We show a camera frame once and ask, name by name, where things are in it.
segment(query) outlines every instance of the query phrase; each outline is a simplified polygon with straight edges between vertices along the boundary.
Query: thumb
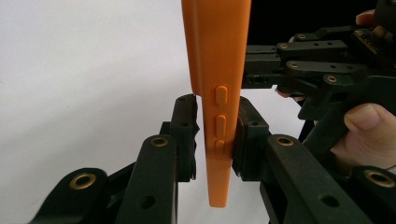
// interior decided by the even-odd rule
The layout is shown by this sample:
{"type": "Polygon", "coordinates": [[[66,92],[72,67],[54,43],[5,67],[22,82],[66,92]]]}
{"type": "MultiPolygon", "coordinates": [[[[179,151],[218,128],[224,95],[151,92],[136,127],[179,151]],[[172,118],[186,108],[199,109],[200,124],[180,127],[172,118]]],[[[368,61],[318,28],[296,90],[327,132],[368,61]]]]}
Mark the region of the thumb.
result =
{"type": "Polygon", "coordinates": [[[349,110],[344,120],[349,133],[332,150],[339,160],[383,169],[396,164],[396,118],[388,110],[363,104],[349,110]]]}

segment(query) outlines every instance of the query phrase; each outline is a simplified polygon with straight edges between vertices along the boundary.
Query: screw hole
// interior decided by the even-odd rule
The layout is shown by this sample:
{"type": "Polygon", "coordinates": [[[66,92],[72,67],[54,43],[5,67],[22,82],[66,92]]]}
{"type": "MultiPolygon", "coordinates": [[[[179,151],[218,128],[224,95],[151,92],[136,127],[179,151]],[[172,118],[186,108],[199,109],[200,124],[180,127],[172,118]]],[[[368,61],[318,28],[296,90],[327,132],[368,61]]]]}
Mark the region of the screw hole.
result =
{"type": "Polygon", "coordinates": [[[96,175],[94,174],[80,174],[76,175],[69,184],[71,189],[86,189],[91,186],[96,180],[96,175]]]}
{"type": "Polygon", "coordinates": [[[384,175],[378,171],[367,170],[364,172],[364,175],[368,180],[372,183],[377,184],[384,188],[393,188],[395,187],[395,182],[389,176],[384,175]]]}
{"type": "Polygon", "coordinates": [[[291,67],[298,67],[298,64],[297,63],[290,63],[290,66],[291,67]]]}
{"type": "Polygon", "coordinates": [[[289,147],[289,146],[292,146],[294,144],[294,142],[291,139],[287,138],[287,137],[279,137],[279,138],[276,139],[276,141],[280,145],[285,146],[285,147],[289,147]]]}
{"type": "Polygon", "coordinates": [[[168,144],[168,140],[166,138],[157,137],[151,140],[151,144],[155,147],[163,147],[168,144]]]}
{"type": "Polygon", "coordinates": [[[263,81],[264,81],[264,79],[262,77],[254,78],[254,83],[255,84],[262,84],[263,81]]]}
{"type": "Polygon", "coordinates": [[[287,47],[288,47],[288,45],[287,44],[281,44],[281,45],[279,45],[282,49],[286,49],[287,47]]]}
{"type": "Polygon", "coordinates": [[[336,82],[336,81],[337,81],[337,78],[336,78],[336,77],[333,77],[333,76],[328,76],[328,77],[327,77],[327,80],[329,80],[330,82],[336,82]]]}
{"type": "Polygon", "coordinates": [[[325,196],[321,197],[320,200],[324,204],[326,204],[327,206],[330,206],[330,207],[338,207],[338,206],[340,206],[340,203],[338,202],[338,200],[336,198],[334,198],[333,196],[330,196],[330,195],[325,195],[325,196]]]}
{"type": "Polygon", "coordinates": [[[153,196],[146,196],[140,199],[139,207],[141,209],[149,209],[155,204],[155,198],[153,196]]]}

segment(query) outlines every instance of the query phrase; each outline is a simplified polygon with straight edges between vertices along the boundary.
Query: mounting hole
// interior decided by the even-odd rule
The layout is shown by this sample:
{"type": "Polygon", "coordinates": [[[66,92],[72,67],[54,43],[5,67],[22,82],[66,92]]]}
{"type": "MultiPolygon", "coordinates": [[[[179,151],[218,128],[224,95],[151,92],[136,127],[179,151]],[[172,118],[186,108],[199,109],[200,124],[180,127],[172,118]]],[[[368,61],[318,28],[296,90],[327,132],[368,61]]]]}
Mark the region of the mounting hole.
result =
{"type": "Polygon", "coordinates": [[[96,175],[94,174],[79,174],[76,175],[69,184],[71,189],[86,189],[91,186],[96,180],[96,175]]]}
{"type": "Polygon", "coordinates": [[[280,46],[282,49],[286,49],[286,48],[288,47],[287,44],[280,44],[279,46],[280,46]]]}
{"type": "Polygon", "coordinates": [[[155,198],[153,196],[146,196],[139,200],[139,207],[141,209],[149,209],[155,204],[155,198]]]}
{"type": "Polygon", "coordinates": [[[347,92],[336,92],[330,97],[329,103],[344,102],[348,98],[348,96],[349,94],[347,92]]]}
{"type": "Polygon", "coordinates": [[[291,67],[298,67],[298,64],[297,63],[290,63],[290,66],[291,67]]]}
{"type": "Polygon", "coordinates": [[[289,147],[294,144],[293,140],[289,139],[288,137],[279,137],[276,139],[276,141],[278,144],[285,146],[285,147],[289,147]]]}
{"type": "Polygon", "coordinates": [[[156,137],[151,139],[151,144],[155,147],[163,147],[168,144],[168,139],[162,137],[156,137]]]}
{"type": "Polygon", "coordinates": [[[254,78],[254,83],[255,84],[262,84],[264,82],[264,78],[263,77],[255,77],[254,78]]]}
{"type": "Polygon", "coordinates": [[[337,82],[337,78],[333,76],[328,76],[327,80],[330,81],[331,83],[337,82]]]}
{"type": "Polygon", "coordinates": [[[340,206],[340,203],[338,202],[338,200],[331,195],[325,195],[325,196],[320,197],[320,201],[329,207],[340,206]]]}
{"type": "Polygon", "coordinates": [[[377,184],[378,186],[384,187],[384,188],[393,188],[395,187],[395,182],[393,179],[391,179],[389,176],[384,175],[378,171],[374,170],[366,170],[364,172],[364,175],[368,180],[370,180],[372,183],[377,184]]]}
{"type": "Polygon", "coordinates": [[[257,125],[259,125],[259,122],[257,122],[257,121],[251,121],[251,122],[250,122],[250,125],[251,125],[251,126],[257,126],[257,125]]]}

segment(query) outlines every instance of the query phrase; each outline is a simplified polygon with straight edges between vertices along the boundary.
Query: finger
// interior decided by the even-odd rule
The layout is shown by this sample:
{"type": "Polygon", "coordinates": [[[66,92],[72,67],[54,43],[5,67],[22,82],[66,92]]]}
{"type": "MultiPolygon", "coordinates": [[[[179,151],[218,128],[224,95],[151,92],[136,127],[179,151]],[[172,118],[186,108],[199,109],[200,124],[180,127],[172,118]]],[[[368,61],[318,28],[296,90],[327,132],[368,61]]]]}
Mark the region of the finger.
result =
{"type": "Polygon", "coordinates": [[[374,9],[367,10],[356,16],[356,24],[361,26],[376,27],[378,23],[374,20],[374,9]]]}
{"type": "Polygon", "coordinates": [[[277,88],[275,89],[275,91],[277,92],[277,94],[279,94],[279,95],[282,96],[283,98],[288,98],[288,97],[290,97],[290,93],[282,92],[282,91],[278,90],[277,88]]]}
{"type": "Polygon", "coordinates": [[[396,118],[388,110],[359,105],[346,113],[345,124],[350,132],[332,149],[339,160],[383,169],[396,164],[396,118]]]}

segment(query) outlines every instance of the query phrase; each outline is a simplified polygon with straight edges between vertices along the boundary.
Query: orange object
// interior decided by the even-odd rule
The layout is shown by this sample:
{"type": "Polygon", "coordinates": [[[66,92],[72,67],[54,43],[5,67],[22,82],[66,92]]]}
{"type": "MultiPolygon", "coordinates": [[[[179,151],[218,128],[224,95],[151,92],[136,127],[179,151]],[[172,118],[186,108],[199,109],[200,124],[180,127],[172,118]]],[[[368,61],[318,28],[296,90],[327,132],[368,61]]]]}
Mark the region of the orange object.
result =
{"type": "Polygon", "coordinates": [[[250,0],[182,0],[194,94],[202,97],[209,203],[225,207],[250,0]]]}

